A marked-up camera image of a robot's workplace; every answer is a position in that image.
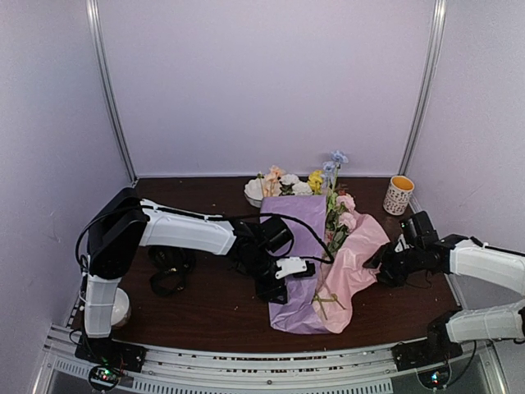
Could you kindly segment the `pink wrapping paper sheet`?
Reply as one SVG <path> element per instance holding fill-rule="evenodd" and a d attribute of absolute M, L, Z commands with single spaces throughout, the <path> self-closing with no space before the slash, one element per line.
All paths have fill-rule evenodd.
<path fill-rule="evenodd" d="M 270 197 L 262 201 L 260 212 L 298 218 L 321 237 L 325 229 L 326 197 Z M 390 242 L 373 216 L 356 210 L 354 216 L 357 226 L 337 251 L 333 264 L 314 261 L 316 272 L 312 277 L 285 278 L 288 302 L 285 305 L 268 304 L 273 329 L 300 335 L 339 334 L 349 325 L 353 314 L 352 297 L 377 282 L 378 271 L 364 268 L 363 264 L 380 246 Z M 323 248 L 309 230 L 297 222 L 285 222 L 294 235 L 294 246 L 290 252 L 292 256 L 320 257 L 323 254 Z M 326 305 L 328 320 L 322 317 L 319 304 L 312 302 L 315 290 L 324 283 L 338 295 L 339 301 L 346 307 L 346 310 L 342 310 L 336 304 Z"/>

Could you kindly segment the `dark yellow flower stem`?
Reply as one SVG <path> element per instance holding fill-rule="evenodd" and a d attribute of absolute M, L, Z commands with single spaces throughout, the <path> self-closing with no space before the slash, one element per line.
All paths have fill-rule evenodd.
<path fill-rule="evenodd" d="M 346 310 L 346 307 L 339 301 L 338 295 L 333 292 L 326 283 L 324 283 L 319 289 L 315 290 L 312 302 L 317 302 L 319 304 L 322 317 L 325 320 L 328 320 L 326 305 L 336 304 L 340 309 Z"/>

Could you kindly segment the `patterned mug orange inside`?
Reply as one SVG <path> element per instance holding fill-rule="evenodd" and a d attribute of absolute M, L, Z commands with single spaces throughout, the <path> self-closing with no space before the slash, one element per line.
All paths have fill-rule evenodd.
<path fill-rule="evenodd" d="M 393 176 L 386 191 L 383 209 L 393 216 L 403 215 L 409 206 L 414 188 L 414 183 L 406 176 Z"/>

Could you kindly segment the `scalloped white bowl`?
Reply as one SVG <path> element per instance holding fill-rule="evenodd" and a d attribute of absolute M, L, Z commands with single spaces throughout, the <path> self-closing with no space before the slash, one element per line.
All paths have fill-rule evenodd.
<path fill-rule="evenodd" d="M 244 196 L 250 205 L 260 208 L 264 198 L 262 179 L 254 178 L 244 186 Z"/>

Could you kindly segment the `black printed ribbon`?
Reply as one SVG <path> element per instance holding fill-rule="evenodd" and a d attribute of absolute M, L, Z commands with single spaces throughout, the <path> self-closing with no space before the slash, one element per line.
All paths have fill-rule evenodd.
<path fill-rule="evenodd" d="M 157 272 L 149 278 L 156 296 L 168 297 L 183 291 L 187 277 L 194 271 L 196 255 L 193 250 L 154 245 L 148 249 L 150 263 Z"/>

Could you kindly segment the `blue flower stem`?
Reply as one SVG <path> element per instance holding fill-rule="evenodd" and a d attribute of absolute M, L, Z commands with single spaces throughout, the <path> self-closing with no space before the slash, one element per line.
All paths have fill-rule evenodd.
<path fill-rule="evenodd" d="M 330 153 L 330 159 L 322 163 L 322 192 L 328 197 L 336 190 L 340 169 L 349 162 L 348 157 L 340 150 Z"/>

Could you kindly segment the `peach flower stem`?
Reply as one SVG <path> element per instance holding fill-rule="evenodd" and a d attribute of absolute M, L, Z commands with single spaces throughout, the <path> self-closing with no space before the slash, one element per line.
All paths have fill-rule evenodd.
<path fill-rule="evenodd" d="M 272 165 L 267 174 L 261 172 L 257 174 L 257 179 L 262 191 L 262 197 L 277 196 L 280 190 L 280 179 L 285 175 L 285 171 L 276 165 Z"/>

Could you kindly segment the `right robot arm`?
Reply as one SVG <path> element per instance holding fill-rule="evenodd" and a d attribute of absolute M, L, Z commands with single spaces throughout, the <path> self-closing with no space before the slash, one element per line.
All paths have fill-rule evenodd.
<path fill-rule="evenodd" d="M 524 294 L 524 254 L 483 243 L 476 237 L 450 234 L 440 238 L 427 212 L 399 222 L 398 242 L 382 245 L 363 264 L 378 271 L 377 280 L 390 287 L 408 283 L 409 275 L 454 274 L 481 279 Z M 434 320 L 421 344 L 421 356 L 439 361 L 452 343 L 512 340 L 524 343 L 524 300 L 485 309 L 452 311 Z"/>

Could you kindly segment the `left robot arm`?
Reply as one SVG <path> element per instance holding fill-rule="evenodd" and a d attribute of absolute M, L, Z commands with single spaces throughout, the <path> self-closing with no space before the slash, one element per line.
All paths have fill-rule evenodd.
<path fill-rule="evenodd" d="M 254 279 L 257 296 L 268 303 L 287 301 L 285 280 L 275 252 L 292 241 L 286 223 L 271 215 L 261 223 L 191 213 L 141 199 L 136 190 L 118 192 L 87 226 L 84 329 L 85 349 L 110 364 L 118 348 L 108 337 L 116 289 L 140 247 L 167 246 L 225 255 L 241 263 Z"/>

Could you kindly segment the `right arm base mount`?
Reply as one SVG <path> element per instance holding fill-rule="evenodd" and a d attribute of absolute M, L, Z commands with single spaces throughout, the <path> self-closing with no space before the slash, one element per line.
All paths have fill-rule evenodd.
<path fill-rule="evenodd" d="M 444 363 L 461 356 L 462 346 L 447 342 L 444 345 L 432 345 L 428 339 L 413 342 L 400 342 L 391 348 L 391 353 L 399 372 L 419 369 L 431 364 Z"/>

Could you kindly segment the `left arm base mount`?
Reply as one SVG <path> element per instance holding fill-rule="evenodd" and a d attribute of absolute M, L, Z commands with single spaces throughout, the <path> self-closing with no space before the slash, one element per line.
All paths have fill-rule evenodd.
<path fill-rule="evenodd" d="M 94 364 L 140 373 L 146 356 L 146 348 L 111 339 L 89 339 L 75 349 L 75 357 Z"/>

